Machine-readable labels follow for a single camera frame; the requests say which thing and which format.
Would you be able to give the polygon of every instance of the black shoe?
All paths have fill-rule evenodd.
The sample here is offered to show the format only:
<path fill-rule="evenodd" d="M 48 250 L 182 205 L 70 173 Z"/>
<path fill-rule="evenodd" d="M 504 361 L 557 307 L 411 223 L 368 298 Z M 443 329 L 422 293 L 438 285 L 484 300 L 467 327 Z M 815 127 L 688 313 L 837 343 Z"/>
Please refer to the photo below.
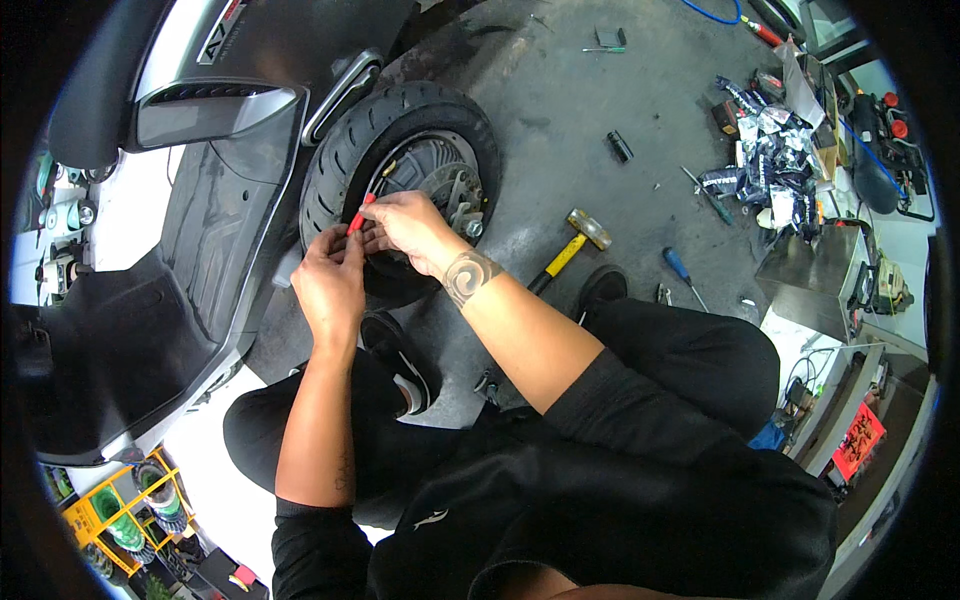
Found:
<path fill-rule="evenodd" d="M 592 312 L 599 302 L 609 302 L 627 298 L 629 293 L 627 276 L 616 265 L 604 265 L 587 277 L 580 290 L 577 302 L 577 324 L 585 325 L 587 313 Z"/>
<path fill-rule="evenodd" d="M 360 322 L 360 339 L 372 354 L 394 376 L 394 382 L 410 394 L 408 415 L 419 415 L 433 405 L 436 394 L 431 390 L 425 371 L 415 367 L 422 362 L 404 341 L 400 324 L 385 312 L 369 312 Z"/>

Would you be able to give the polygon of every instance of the electric scooter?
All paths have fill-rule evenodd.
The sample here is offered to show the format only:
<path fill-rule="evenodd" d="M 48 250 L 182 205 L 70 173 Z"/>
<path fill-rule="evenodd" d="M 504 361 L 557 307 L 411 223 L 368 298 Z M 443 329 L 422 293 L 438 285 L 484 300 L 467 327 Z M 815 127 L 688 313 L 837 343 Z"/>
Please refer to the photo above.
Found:
<path fill-rule="evenodd" d="M 397 0 L 118 0 L 48 131 L 56 162 L 101 172 L 118 149 L 185 144 L 159 243 L 18 307 L 42 462 L 135 462 L 251 347 L 280 269 L 368 192 L 424 190 L 476 243 L 500 183 L 492 126 L 430 82 L 378 89 L 420 15 Z M 365 267 L 368 306 L 435 289 L 402 254 Z"/>

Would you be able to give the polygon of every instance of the blue screwdriver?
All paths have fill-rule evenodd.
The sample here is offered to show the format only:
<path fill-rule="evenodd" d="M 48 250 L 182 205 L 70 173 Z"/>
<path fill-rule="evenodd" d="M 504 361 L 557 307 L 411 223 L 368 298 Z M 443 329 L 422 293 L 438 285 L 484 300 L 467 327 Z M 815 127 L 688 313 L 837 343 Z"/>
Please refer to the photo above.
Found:
<path fill-rule="evenodd" d="M 666 259 L 666 264 L 673 267 L 673 270 L 677 272 L 677 275 L 680 276 L 680 279 L 686 281 L 686 284 L 690 286 L 690 289 L 693 290 L 693 295 L 697 297 L 697 300 L 700 301 L 700 305 L 704 307 L 704 310 L 710 312 L 710 309 L 707 308 L 707 305 L 704 304 L 704 299 L 700 298 L 700 294 L 697 292 L 697 288 L 693 287 L 693 280 L 690 279 L 690 273 L 686 271 L 686 267 L 683 262 L 680 260 L 680 255 L 677 254 L 677 251 L 667 247 L 663 249 L 663 258 Z"/>

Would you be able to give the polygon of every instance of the red sign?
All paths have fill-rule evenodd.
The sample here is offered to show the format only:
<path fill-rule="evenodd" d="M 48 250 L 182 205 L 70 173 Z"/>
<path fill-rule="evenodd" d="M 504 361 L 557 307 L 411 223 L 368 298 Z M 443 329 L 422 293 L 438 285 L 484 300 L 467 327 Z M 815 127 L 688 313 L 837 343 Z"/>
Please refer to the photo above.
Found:
<path fill-rule="evenodd" d="M 867 458 L 870 450 L 885 432 L 886 429 L 880 424 L 880 419 L 867 408 L 865 402 L 860 402 L 856 416 L 853 417 L 853 422 L 847 429 L 847 437 L 840 443 L 840 447 L 833 451 L 833 463 L 840 469 L 844 480 L 850 481 L 860 467 L 860 463 Z"/>

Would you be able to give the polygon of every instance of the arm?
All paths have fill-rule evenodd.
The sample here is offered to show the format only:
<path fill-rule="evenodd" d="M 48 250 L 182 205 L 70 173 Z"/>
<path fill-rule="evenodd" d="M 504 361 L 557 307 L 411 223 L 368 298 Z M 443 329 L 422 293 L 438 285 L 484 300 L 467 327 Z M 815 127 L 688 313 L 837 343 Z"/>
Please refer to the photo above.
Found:
<path fill-rule="evenodd" d="M 360 235 L 324 231 L 291 276 L 314 347 L 276 466 L 274 598 L 360 597 L 371 546 L 351 519 L 350 367 L 364 309 Z"/>
<path fill-rule="evenodd" d="M 421 192 L 393 194 L 361 212 L 377 222 L 365 232 L 367 252 L 401 250 L 418 271 L 436 277 L 493 360 L 541 414 L 603 350 L 589 332 L 456 235 Z"/>

